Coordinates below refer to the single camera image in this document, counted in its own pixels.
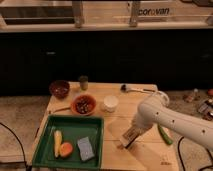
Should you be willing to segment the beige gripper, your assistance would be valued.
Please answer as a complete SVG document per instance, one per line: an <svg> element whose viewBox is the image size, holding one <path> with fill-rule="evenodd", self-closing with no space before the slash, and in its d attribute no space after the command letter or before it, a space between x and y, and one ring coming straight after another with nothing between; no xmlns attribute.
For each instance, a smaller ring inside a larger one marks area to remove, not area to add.
<svg viewBox="0 0 213 171"><path fill-rule="evenodd" d="M136 137L136 139L137 139L139 136L141 136L145 132L146 132L146 130L143 129L143 128L138 128L136 126L131 126L126 132L124 132L122 134L122 136L124 136L127 139L130 139L130 138L133 138L133 137Z"/></svg>

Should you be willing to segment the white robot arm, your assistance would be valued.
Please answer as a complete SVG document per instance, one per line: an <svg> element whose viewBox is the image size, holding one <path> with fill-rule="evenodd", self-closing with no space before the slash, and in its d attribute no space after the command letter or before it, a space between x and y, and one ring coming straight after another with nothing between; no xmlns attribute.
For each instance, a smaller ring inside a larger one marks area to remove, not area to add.
<svg viewBox="0 0 213 171"><path fill-rule="evenodd" d="M162 91L144 98L137 106L132 126L121 136L121 144L127 148L157 123L213 150L213 122L176 112L169 109L168 105L169 97Z"/></svg>

